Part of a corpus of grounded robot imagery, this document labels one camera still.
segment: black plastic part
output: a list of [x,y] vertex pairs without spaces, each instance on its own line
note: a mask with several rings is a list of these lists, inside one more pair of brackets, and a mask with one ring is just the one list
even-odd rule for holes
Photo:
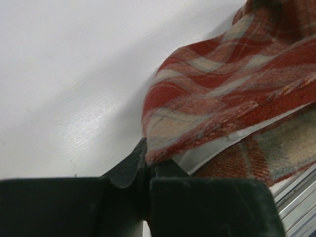
[[283,237],[269,189],[255,180],[190,178],[145,163],[146,139],[100,178],[0,182],[0,237]]
[[284,237],[269,189],[255,180],[155,178],[152,237]]

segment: plaid blanket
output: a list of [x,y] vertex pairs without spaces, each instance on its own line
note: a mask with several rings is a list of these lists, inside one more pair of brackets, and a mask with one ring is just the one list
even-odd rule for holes
[[147,162],[314,102],[315,52],[313,0],[248,0],[227,32],[159,68],[142,114]]
[[316,163],[316,103],[225,149],[195,176],[255,178],[272,186],[313,163]]

